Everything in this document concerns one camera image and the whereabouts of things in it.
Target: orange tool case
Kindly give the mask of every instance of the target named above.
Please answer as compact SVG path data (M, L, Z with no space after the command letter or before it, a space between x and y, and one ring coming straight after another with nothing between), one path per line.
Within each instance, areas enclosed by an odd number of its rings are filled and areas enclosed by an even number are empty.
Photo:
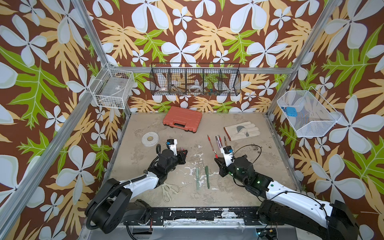
M201 112L172 106L163 120L164 126L177 127L195 133L199 127Z

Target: scissor handle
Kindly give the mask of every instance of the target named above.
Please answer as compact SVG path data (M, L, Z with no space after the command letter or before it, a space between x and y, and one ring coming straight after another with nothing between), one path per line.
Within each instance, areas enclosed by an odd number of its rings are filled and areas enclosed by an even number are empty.
M163 200L166 203L169 203L172 200L172 198L170 197L168 191L164 187L163 187Z
M180 193L180 188L179 188L179 186L177 186L177 185L164 183L164 186L168 186L169 189L170 189L173 193L175 193L175 194Z

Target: black wire basket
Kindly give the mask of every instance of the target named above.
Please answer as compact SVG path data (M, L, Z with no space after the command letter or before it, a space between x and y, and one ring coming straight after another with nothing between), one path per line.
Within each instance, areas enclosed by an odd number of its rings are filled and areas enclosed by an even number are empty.
M240 64L199 63L196 67L187 65L189 63L151 63L149 80L152 95L240 94Z

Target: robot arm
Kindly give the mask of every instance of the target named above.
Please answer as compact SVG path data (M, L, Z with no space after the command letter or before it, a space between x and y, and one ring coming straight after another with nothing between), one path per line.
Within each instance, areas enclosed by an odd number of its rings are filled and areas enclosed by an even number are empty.
M176 151L176 144L176 139L168 139L168 149L161 153L158 144L156 149L158 156L144 171L143 175L128 181L119 182L113 178L107 180L85 210L88 217L87 228L100 228L104 233L109 233L120 222L126 221L127 216L135 217L141 223L145 223L148 220L148 215L145 213L150 207L140 201L137 203L130 203L129 201L142 192L162 185L170 171L179 164L185 164L188 151Z
M224 158L215 158L220 169L219 174L222 177L231 175L242 182L247 191L265 199L258 210L264 223L287 223L323 239L328 239L328 236L331 236L330 239L357 239L359 225L344 203L336 201L331 204L285 187L272 178L257 173L246 155L237 158L232 156L231 164L227 165L228 155L233 151L230 146L226 146L222 152Z

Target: floral wallpaper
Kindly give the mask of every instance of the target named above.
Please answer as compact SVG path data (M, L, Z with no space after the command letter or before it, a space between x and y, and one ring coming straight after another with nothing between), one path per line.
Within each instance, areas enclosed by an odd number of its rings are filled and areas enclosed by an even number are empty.
M84 1L115 66L219 63L290 67L326 1L92 0ZM148 74L135 74L132 112L171 106L203 112L265 112L284 76L242 74L241 95L152 96Z
M0 211L100 69L69 0L0 0ZM91 103L7 239L78 238L124 124Z
M269 116L303 188L345 202L363 240L384 239L383 14L382 0L340 2L290 83L342 114L324 137L297 138L278 107Z

